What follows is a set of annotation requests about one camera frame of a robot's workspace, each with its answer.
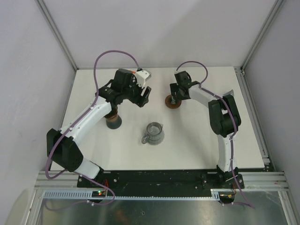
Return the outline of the clear glass dripper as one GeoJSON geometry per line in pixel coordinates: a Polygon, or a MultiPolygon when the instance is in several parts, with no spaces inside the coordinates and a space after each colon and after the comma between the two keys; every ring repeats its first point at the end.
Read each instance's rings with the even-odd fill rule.
{"type": "Polygon", "coordinates": [[[141,139],[142,144],[158,145],[165,138],[164,131],[161,127],[147,127],[144,136],[141,139]]]}

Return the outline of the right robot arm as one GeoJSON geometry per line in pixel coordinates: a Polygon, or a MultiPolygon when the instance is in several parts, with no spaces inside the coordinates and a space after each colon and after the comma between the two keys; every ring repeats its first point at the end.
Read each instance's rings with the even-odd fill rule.
{"type": "Polygon", "coordinates": [[[216,182],[221,188],[239,182],[238,168],[234,159],[234,139],[241,125],[241,117],[231,94],[219,96],[204,88],[200,82],[192,81],[186,71],[174,74],[176,83],[170,84],[171,94],[165,98],[170,109],[180,107],[183,100],[192,99],[208,108],[212,131],[218,140],[218,164],[216,182]]]}

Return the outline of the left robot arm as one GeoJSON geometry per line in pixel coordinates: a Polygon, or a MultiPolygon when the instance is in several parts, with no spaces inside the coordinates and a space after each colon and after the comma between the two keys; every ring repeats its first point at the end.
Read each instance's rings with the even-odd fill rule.
{"type": "Polygon", "coordinates": [[[95,97],[81,115],[59,130],[52,128],[48,131],[48,159],[66,171],[86,176],[87,182],[93,187],[101,186],[104,178],[99,173],[100,167],[83,156],[79,144],[99,120],[115,114],[117,106],[124,100],[129,100],[138,107],[147,104],[151,88],[146,86],[146,82],[150,78],[151,72],[145,69],[118,69],[113,79],[97,88],[95,97]]]}

